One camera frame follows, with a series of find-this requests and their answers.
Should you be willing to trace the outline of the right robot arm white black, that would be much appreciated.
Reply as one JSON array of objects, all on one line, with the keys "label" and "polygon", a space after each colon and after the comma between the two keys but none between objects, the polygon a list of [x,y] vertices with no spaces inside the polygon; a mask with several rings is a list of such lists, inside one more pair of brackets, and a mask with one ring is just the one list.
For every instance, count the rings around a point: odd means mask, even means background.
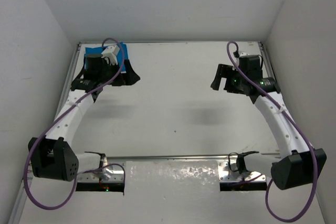
[{"label": "right robot arm white black", "polygon": [[280,159],[263,157],[258,151],[240,153],[236,163],[237,172],[253,169],[264,173],[281,190],[316,184],[327,160],[325,151],[307,144],[293,126],[278,83],[272,77],[263,76],[260,57],[240,56],[238,62],[237,68],[219,64],[211,88],[218,90],[221,80],[225,79],[225,91],[250,98],[276,140]]}]

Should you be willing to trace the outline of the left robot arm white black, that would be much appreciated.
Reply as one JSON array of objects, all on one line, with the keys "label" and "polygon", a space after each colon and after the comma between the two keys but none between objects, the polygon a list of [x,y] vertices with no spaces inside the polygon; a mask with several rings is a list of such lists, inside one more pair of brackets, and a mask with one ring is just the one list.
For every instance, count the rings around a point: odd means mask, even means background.
[{"label": "left robot arm white black", "polygon": [[34,176],[70,182],[78,174],[101,169],[103,154],[75,153],[71,147],[74,135],[105,86],[131,86],[139,80],[124,51],[86,55],[53,125],[28,144]]}]

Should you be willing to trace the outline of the blue t shirt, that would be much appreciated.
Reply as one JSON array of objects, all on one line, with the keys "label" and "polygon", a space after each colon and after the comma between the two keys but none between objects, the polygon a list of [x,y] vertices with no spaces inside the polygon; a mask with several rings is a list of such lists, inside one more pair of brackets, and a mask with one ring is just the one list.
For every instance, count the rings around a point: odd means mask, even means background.
[{"label": "blue t shirt", "polygon": [[107,45],[107,46],[99,46],[99,47],[86,47],[85,48],[85,54],[84,54],[84,69],[87,70],[88,69],[88,60],[87,60],[87,56],[91,55],[91,54],[102,54],[103,51],[106,48],[112,48],[112,52],[114,54],[114,57],[112,58],[113,60],[117,60],[118,64],[121,64],[122,61],[122,52],[124,52],[124,65],[122,67],[121,73],[126,73],[127,72],[127,67],[128,65],[130,65],[129,63],[129,59],[128,59],[128,50],[127,50],[127,46],[126,44],[124,44],[123,42],[120,42],[121,46],[122,46],[122,51],[119,49],[119,47],[116,44],[111,44],[111,45]]}]

